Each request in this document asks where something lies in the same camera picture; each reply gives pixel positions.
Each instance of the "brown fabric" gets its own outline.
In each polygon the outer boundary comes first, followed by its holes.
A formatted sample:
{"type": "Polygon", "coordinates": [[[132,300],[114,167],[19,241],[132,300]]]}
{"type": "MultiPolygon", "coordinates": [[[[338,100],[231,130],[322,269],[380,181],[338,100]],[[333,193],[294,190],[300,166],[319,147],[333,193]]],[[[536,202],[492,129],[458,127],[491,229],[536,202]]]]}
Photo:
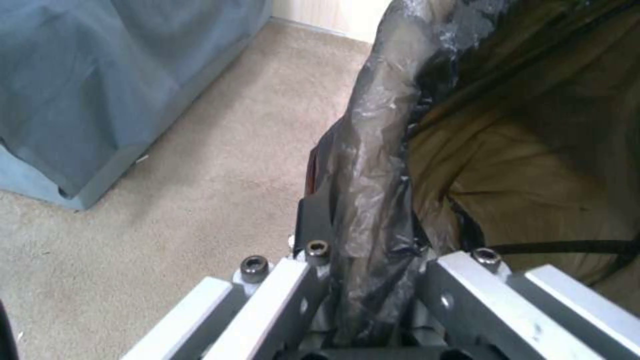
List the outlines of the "brown fabric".
{"type": "MultiPolygon", "coordinates": [[[[410,141],[414,207],[437,251],[461,246],[453,203],[487,246],[640,231],[640,6],[625,3],[524,1],[461,60],[458,90],[410,141]]],[[[506,256],[588,284],[614,260],[506,256]]],[[[638,314],[639,274],[636,260],[596,289],[638,314]]]]}

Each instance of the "gray metal part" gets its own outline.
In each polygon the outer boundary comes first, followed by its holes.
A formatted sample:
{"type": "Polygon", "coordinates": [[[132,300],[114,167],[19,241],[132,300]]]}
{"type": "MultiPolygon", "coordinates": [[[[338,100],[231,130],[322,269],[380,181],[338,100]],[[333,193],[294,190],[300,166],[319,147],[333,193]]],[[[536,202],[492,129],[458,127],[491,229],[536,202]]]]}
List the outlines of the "gray metal part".
{"type": "Polygon", "coordinates": [[[640,358],[640,320],[553,266],[512,275],[508,284],[600,355],[640,358]]]}
{"type": "Polygon", "coordinates": [[[132,347],[123,360],[199,359],[245,300],[240,286],[207,277],[132,347]]]}
{"type": "Polygon", "coordinates": [[[430,262],[416,296],[452,345],[483,340],[512,359],[600,358],[464,252],[430,262]]]}
{"type": "Polygon", "coordinates": [[[328,291],[314,270],[281,260],[205,359],[271,359],[283,348],[297,348],[328,291]]]}

